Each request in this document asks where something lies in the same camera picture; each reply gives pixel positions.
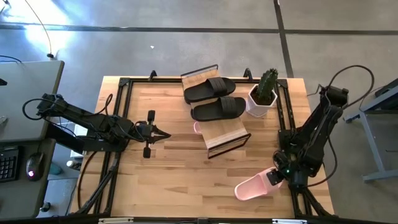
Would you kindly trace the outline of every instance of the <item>cactus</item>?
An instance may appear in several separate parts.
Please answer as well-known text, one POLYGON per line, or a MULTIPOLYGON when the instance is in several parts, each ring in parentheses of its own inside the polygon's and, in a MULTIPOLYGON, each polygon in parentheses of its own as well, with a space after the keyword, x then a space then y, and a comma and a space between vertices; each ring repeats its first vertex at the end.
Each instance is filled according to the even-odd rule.
POLYGON ((258 104, 270 105, 272 103, 274 95, 272 94, 271 91, 274 89, 277 79, 278 79, 278 71, 274 68, 262 74, 260 83, 256 91, 258 104))

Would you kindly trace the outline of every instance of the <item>pink slide sandal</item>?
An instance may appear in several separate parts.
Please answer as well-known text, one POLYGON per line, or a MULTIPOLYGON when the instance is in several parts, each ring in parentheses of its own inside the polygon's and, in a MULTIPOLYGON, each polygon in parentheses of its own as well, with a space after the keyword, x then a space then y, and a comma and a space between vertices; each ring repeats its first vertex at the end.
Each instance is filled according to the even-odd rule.
POLYGON ((236 198, 242 201, 249 200, 261 195, 270 194, 271 192, 279 189, 283 182, 272 186, 267 177, 267 173, 273 169, 276 168, 268 168, 256 174, 254 177, 251 177, 250 179, 238 184, 235 187, 236 198))

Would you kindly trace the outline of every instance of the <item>white pot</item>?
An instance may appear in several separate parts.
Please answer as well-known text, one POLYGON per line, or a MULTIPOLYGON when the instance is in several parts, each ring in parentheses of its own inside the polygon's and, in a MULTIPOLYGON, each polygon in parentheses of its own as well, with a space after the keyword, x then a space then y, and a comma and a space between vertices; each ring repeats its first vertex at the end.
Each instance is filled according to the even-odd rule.
POLYGON ((275 94, 274 90, 272 90, 272 94, 274 94, 274 100, 272 101, 271 105, 269 106, 258 105, 250 95, 253 89, 255 89, 255 87, 257 86, 258 84, 254 85, 249 92, 248 100, 246 101, 246 112, 248 112, 248 114, 250 114, 255 118, 260 118, 261 116, 264 116, 268 112, 268 110, 273 107, 278 96, 275 94))

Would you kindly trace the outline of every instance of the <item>black sandal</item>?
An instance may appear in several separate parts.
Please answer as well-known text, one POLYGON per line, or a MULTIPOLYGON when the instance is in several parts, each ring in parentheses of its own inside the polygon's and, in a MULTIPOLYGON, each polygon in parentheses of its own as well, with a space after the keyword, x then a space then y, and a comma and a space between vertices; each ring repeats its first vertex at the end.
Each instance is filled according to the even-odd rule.
POLYGON ((185 102, 194 103, 221 96, 226 96, 235 91, 235 82, 229 78, 208 78, 205 82, 184 90, 185 102))
POLYGON ((191 110, 191 117, 196 121, 215 121, 234 119, 246 109, 246 101, 241 97, 224 96, 216 102, 199 105, 191 110))

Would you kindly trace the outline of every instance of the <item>keyboard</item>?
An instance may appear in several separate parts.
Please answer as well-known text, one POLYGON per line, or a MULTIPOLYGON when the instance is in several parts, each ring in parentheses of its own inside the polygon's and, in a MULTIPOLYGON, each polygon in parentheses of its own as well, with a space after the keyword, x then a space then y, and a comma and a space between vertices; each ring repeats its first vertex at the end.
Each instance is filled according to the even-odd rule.
POLYGON ((18 179, 21 146, 0 148, 0 183, 18 179))

